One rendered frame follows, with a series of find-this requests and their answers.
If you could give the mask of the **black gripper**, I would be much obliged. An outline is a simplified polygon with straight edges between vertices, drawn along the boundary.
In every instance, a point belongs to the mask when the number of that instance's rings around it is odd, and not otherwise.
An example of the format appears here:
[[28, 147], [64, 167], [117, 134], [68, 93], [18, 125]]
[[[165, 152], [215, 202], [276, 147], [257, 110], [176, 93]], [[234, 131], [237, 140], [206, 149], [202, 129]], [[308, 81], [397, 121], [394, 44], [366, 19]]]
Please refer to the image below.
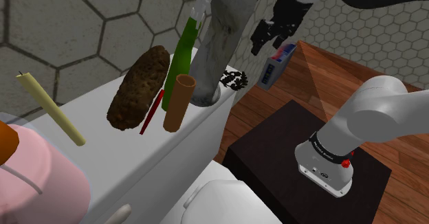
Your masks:
[[273, 7], [273, 17], [270, 21], [261, 19], [253, 35], [251, 53], [256, 56], [266, 42], [276, 36], [272, 46], [278, 49], [283, 41], [293, 36], [312, 3], [301, 3], [297, 0], [277, 0]]

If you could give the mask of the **grey blue tissue box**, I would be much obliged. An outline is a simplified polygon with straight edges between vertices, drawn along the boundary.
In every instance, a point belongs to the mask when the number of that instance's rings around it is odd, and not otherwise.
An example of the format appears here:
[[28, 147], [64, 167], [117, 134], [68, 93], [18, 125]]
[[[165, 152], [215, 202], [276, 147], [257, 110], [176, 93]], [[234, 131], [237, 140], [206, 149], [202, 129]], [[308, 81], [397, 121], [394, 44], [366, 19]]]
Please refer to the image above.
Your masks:
[[264, 89], [269, 90], [270, 87], [279, 79], [288, 66], [291, 57], [297, 46], [294, 43], [289, 43], [278, 48], [278, 51], [265, 62], [264, 68], [261, 72], [257, 85]]

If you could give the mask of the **grey marbled vase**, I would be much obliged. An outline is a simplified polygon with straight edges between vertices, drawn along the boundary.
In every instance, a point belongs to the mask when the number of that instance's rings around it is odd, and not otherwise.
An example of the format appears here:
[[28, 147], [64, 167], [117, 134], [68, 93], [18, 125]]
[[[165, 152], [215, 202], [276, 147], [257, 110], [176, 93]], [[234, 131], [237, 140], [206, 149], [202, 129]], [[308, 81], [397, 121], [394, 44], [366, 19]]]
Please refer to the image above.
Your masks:
[[219, 81], [237, 48], [258, 0], [212, 0], [210, 25], [192, 60], [196, 80], [190, 103], [209, 107], [220, 98]]

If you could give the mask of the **black bead cluster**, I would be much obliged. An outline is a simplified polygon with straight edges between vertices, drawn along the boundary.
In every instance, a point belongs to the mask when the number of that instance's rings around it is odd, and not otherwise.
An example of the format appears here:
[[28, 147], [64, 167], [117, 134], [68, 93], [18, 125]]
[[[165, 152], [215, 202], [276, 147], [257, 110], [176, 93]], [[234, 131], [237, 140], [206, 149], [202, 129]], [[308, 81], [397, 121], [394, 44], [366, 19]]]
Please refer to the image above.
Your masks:
[[225, 70], [220, 79], [220, 83], [224, 87], [229, 87], [234, 91], [238, 91], [248, 85], [248, 77], [244, 71]]

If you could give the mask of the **green spray bottle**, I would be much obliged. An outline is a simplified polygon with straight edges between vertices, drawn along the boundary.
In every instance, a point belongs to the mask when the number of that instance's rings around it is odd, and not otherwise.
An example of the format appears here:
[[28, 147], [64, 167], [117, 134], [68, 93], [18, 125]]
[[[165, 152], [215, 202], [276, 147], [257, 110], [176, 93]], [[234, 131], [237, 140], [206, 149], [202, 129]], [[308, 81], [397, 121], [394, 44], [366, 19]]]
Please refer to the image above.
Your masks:
[[167, 111], [171, 98], [176, 76], [179, 74], [188, 74], [191, 64], [191, 55], [195, 44], [201, 21], [205, 15], [207, 7], [211, 0], [196, 0], [192, 7], [186, 26], [182, 32], [181, 38], [173, 54], [170, 69], [164, 84], [164, 95], [162, 99], [162, 109]]

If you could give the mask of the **brown cardboard tube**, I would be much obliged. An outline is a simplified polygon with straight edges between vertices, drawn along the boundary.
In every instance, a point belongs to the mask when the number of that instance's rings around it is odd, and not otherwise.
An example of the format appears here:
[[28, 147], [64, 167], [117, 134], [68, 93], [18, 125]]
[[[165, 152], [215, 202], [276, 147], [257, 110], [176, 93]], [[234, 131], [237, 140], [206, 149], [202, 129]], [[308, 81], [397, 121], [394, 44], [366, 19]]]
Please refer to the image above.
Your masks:
[[196, 80], [192, 76], [186, 74], [177, 75], [164, 118], [163, 127], [166, 131], [173, 133], [179, 130], [195, 85]]

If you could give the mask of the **dark robot stand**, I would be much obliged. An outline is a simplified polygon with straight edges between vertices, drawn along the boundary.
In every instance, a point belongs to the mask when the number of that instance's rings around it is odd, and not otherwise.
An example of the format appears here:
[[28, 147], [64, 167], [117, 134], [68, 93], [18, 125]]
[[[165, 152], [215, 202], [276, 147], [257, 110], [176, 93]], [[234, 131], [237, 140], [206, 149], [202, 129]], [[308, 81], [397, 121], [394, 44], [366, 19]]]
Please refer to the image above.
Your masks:
[[361, 148], [349, 192], [336, 198], [298, 170], [295, 147], [324, 122], [291, 100], [229, 146], [223, 165], [244, 181], [280, 224], [372, 224], [391, 170]]

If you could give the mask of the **red pencil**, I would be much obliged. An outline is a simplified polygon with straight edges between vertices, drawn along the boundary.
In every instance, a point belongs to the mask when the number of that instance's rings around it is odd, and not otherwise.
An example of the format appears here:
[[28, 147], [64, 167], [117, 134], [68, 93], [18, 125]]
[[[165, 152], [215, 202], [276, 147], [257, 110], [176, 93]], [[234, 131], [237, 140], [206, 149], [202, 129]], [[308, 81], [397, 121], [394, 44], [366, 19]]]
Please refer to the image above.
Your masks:
[[158, 106], [159, 106], [160, 102], [162, 101], [163, 95], [164, 95], [164, 90], [163, 90], [163, 89], [161, 89], [161, 90], [159, 91], [159, 93], [158, 93], [158, 95], [157, 95], [156, 99], [155, 99], [155, 102], [152, 104], [151, 108], [149, 109], [149, 112], [148, 112], [148, 114], [147, 114], [147, 117], [145, 118], [145, 121], [144, 121], [144, 123], [143, 123], [143, 126], [142, 126], [142, 128], [141, 128], [141, 130], [140, 130], [140, 135], [143, 135], [143, 134], [144, 134], [144, 132], [145, 132], [145, 130], [146, 130], [146, 128], [147, 128], [147, 126], [149, 125], [149, 123], [150, 123], [150, 121], [151, 121], [152, 117], [154, 116], [154, 114], [155, 114], [155, 112], [156, 112], [156, 110], [157, 110], [157, 108], [158, 108]]

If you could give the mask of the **brown sponge loaf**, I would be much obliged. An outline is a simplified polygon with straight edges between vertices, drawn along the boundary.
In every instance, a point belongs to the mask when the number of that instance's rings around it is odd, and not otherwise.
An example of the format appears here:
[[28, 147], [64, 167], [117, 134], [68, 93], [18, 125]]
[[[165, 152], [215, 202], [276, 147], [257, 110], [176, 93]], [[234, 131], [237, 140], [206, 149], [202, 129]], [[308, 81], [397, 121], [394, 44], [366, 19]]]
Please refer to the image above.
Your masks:
[[114, 96], [107, 120], [124, 131], [141, 124], [162, 88], [170, 66], [170, 54], [161, 45], [143, 53], [126, 73]]

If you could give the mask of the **white toilet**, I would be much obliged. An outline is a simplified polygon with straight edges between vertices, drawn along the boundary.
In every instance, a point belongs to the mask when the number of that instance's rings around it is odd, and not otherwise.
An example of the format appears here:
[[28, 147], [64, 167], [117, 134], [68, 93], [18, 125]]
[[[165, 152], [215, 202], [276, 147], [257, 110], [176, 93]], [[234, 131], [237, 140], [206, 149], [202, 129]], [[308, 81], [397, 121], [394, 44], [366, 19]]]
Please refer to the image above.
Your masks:
[[140, 127], [120, 131], [107, 121], [107, 110], [120, 79], [62, 106], [85, 138], [77, 146], [49, 115], [17, 122], [36, 131], [78, 167], [90, 185], [91, 199], [79, 224], [105, 224], [130, 208], [123, 224], [180, 224], [186, 199], [212, 180], [233, 174], [215, 161], [235, 92], [221, 87], [210, 107], [187, 108], [178, 131], [164, 130], [158, 109], [140, 135]]

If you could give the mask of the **pale yellow candle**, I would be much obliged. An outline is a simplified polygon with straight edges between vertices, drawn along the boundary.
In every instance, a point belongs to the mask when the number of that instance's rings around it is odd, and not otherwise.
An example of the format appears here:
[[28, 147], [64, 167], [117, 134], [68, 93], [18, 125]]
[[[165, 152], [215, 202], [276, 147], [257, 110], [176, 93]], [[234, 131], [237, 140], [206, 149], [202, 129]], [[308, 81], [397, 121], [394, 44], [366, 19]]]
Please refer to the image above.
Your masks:
[[70, 122], [67, 116], [61, 111], [57, 104], [50, 98], [48, 93], [42, 88], [39, 82], [31, 73], [16, 76], [24, 89], [38, 102], [38, 104], [47, 112], [47, 114], [59, 125], [67, 136], [77, 146], [83, 146], [86, 143], [85, 138], [79, 133], [76, 127]]

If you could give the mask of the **pink soap dispenser bottle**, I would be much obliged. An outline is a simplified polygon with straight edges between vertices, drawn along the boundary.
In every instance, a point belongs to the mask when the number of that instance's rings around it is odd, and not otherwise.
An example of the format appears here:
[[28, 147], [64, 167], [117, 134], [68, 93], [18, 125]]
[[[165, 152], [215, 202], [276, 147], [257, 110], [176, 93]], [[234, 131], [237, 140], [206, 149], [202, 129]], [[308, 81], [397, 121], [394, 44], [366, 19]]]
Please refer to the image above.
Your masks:
[[0, 121], [0, 224], [79, 224], [84, 173], [36, 131]]

